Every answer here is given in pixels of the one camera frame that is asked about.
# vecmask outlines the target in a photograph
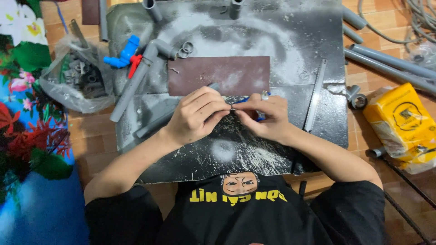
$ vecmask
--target hand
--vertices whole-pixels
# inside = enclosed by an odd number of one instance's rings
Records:
[[[280,96],[261,100],[260,94],[252,94],[247,102],[233,104],[235,114],[241,123],[256,136],[285,144],[290,129],[296,129],[288,121],[288,101]],[[256,122],[259,110],[265,113],[265,120]]]
[[[202,87],[180,100],[170,122],[161,130],[182,147],[209,135],[231,108],[218,91]]]

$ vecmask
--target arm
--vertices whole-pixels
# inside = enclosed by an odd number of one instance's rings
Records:
[[[364,160],[327,140],[295,127],[288,122],[287,100],[270,96],[261,101],[253,94],[244,103],[233,104],[241,123],[257,136],[274,140],[297,149],[310,158],[325,174],[336,182],[367,180],[383,189],[375,169]],[[256,122],[255,110],[265,113],[266,120]]]
[[[168,125],[117,157],[89,182],[84,191],[85,203],[128,191],[151,164],[210,134],[221,118],[230,113],[230,108],[219,92],[208,87],[184,97]]]

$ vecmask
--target white flower pattern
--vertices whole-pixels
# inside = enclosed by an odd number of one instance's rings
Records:
[[[36,18],[27,5],[17,4],[15,0],[3,0],[0,9],[0,34],[11,35],[14,47],[21,41],[48,45],[45,37],[44,21]]]

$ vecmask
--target yellow package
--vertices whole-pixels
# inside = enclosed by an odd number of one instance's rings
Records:
[[[410,83],[381,89],[363,110],[387,153],[410,174],[436,166],[436,124]]]

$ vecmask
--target colorful floral blanket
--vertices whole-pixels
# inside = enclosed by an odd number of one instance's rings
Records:
[[[0,244],[87,244],[67,116],[38,82],[51,62],[39,1],[2,2]]]

